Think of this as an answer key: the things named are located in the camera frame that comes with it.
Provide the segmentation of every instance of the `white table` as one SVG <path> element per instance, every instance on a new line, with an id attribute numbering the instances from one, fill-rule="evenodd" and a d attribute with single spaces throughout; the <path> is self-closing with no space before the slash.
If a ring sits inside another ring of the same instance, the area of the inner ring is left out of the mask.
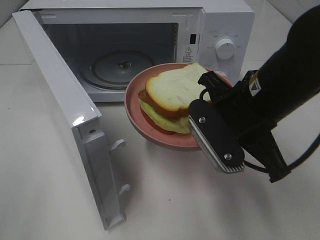
<path id="1" fill-rule="evenodd" d="M 241 76 L 258 69 L 286 40 L 291 24 L 268 2 L 248 0 L 256 19 Z M 274 137 L 288 163 L 320 131 L 320 96 L 278 124 Z M 144 139 L 123 103 L 99 103 L 118 178 L 130 183 L 127 219 L 104 231 L 80 159 L 52 124 L 18 30 L 0 29 L 1 240 L 301 240 L 320 236 L 320 150 L 286 178 L 246 168 L 214 170 L 201 151 L 172 151 Z"/>

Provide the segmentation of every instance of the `sticker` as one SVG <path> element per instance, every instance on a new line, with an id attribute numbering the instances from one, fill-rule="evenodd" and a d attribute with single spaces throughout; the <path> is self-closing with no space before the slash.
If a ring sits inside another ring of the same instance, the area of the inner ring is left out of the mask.
<path id="1" fill-rule="evenodd" d="M 181 46 L 181 62 L 191 64 L 196 61 L 198 45 L 186 44 Z"/>
<path id="2" fill-rule="evenodd" d="M 261 90 L 261 86 L 259 84 L 258 78 L 256 78 L 250 85 L 249 85 L 249 90 L 250 93 L 252 95 L 252 97 L 254 97 L 260 90 Z"/>

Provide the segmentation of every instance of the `white microwave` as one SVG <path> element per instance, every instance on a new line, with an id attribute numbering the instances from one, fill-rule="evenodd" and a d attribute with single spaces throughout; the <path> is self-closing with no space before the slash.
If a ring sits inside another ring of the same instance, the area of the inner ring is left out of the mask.
<path id="1" fill-rule="evenodd" d="M 13 18 L 55 123 L 81 158 L 105 229 L 124 219 L 94 102 L 163 63 L 199 62 L 238 81 L 254 12 L 243 0 L 29 0 Z"/>

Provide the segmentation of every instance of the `microwave door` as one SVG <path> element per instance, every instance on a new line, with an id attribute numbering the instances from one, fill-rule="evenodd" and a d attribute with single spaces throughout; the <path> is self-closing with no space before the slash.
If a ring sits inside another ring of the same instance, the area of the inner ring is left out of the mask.
<path id="1" fill-rule="evenodd" d="M 124 144 L 108 147 L 99 118 L 100 111 L 67 66 L 34 14 L 13 13 L 34 74 L 73 158 L 81 157 L 93 197 L 105 229 L 124 219 L 119 204 L 109 152 Z M 122 186 L 121 192 L 129 186 Z"/>

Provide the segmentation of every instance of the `plate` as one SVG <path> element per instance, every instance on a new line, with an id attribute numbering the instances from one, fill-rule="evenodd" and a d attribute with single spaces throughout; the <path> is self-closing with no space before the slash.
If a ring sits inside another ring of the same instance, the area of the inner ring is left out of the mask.
<path id="1" fill-rule="evenodd" d="M 198 151 L 200 150 L 200 147 L 191 133 L 174 133 L 172 135 L 168 135 L 154 129 L 142 115 L 138 98 L 138 92 L 145 87 L 145 83 L 148 78 L 157 76 L 165 71 L 181 69 L 187 65 L 189 64 L 165 63 L 143 70 L 136 75 L 127 86 L 124 95 L 124 106 L 133 127 L 149 141 L 173 150 Z"/>

